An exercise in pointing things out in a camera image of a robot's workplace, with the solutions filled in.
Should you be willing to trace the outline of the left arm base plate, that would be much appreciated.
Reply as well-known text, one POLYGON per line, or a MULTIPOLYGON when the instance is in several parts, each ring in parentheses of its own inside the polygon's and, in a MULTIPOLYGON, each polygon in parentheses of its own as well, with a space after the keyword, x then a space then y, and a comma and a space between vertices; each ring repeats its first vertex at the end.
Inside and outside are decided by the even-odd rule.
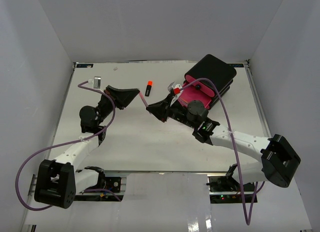
POLYGON ((84 185, 80 189, 82 193, 120 193, 122 178, 115 176, 98 176, 96 182, 90 182, 89 185, 84 185))

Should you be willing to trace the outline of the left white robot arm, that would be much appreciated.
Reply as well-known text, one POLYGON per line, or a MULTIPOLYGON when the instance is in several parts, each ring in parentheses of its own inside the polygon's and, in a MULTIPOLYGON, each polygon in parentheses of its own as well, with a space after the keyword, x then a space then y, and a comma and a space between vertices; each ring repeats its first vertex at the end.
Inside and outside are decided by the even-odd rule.
POLYGON ((107 86, 97 106, 83 106, 79 111, 81 134, 76 142, 52 160, 43 160, 38 169, 34 199, 49 206, 67 209, 78 193, 86 190, 103 191, 104 170, 96 166, 79 169, 83 160, 104 141, 107 126, 102 122, 125 109, 140 93, 139 89, 117 89, 107 86))

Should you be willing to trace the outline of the purple red-tip pen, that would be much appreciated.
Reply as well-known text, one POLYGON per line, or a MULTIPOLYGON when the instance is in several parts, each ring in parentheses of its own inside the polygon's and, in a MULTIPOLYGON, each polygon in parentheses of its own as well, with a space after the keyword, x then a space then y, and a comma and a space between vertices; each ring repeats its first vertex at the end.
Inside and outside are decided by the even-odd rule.
POLYGON ((139 92, 139 97, 141 98, 141 101, 143 102, 144 106, 147 108, 148 103, 147 103, 147 101, 141 91, 139 92))

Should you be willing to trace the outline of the black pink drawer organizer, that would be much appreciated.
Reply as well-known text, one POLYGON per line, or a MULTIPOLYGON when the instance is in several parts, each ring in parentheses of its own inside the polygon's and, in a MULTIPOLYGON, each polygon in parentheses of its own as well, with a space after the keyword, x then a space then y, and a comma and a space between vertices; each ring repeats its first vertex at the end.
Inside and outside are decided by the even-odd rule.
POLYGON ((184 74, 183 86, 190 86, 182 91, 178 101, 183 107, 187 107, 191 101, 201 101, 210 110, 219 99, 211 84, 223 96, 236 75, 237 71, 232 66, 207 54, 184 74))

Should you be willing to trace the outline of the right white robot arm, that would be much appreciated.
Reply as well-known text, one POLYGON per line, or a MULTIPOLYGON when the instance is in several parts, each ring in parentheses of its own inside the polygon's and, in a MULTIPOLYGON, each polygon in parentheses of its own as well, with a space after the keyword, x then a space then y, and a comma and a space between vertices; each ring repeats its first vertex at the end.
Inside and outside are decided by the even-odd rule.
POLYGON ((203 144, 236 149, 255 159, 253 163, 241 165, 240 171, 236 164, 230 166, 225 179, 229 190, 236 192, 244 184, 265 181, 281 188, 290 185, 301 158, 284 136, 260 137, 231 132, 228 127, 208 117, 209 111, 201 101, 193 100, 182 106, 178 101, 172 102, 172 99, 168 95, 148 105, 146 110, 163 123, 171 118, 192 128, 192 135, 203 144))

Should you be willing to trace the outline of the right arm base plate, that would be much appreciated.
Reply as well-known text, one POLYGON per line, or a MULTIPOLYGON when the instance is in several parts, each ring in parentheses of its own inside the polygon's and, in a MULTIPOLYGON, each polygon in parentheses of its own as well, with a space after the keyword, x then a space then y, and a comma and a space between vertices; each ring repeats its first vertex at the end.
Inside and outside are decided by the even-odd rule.
POLYGON ((208 182, 206 185, 212 193, 217 192, 240 192, 240 183, 230 176, 213 175, 207 176, 208 182))

